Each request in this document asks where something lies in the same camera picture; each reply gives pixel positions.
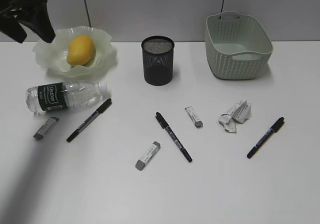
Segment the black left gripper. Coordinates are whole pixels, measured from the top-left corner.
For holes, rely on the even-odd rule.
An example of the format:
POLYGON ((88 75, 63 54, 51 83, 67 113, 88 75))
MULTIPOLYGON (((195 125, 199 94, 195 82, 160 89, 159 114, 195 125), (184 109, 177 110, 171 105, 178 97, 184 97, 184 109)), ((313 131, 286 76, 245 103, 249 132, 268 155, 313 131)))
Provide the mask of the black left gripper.
POLYGON ((47 2, 48 0, 0 0, 0 15, 3 16, 0 18, 0 31, 22 44, 27 38, 27 33, 20 25, 23 24, 44 42, 52 43, 56 34, 48 15, 47 2))

